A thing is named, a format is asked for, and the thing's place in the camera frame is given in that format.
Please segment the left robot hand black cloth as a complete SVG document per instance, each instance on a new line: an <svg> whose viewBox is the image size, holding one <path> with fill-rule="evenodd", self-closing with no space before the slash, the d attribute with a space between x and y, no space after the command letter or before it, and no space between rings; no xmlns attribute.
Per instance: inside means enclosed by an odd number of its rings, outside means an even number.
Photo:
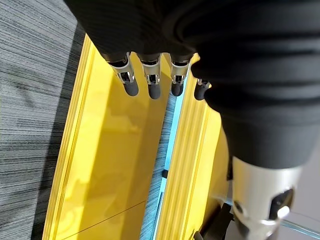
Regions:
<svg viewBox="0 0 320 240"><path fill-rule="evenodd" d="M194 97L218 112L229 151L232 208L246 240L268 240L290 212L320 134L317 0L68 0L66 5L129 96L160 97L160 57L171 92L187 72Z"/></svg>

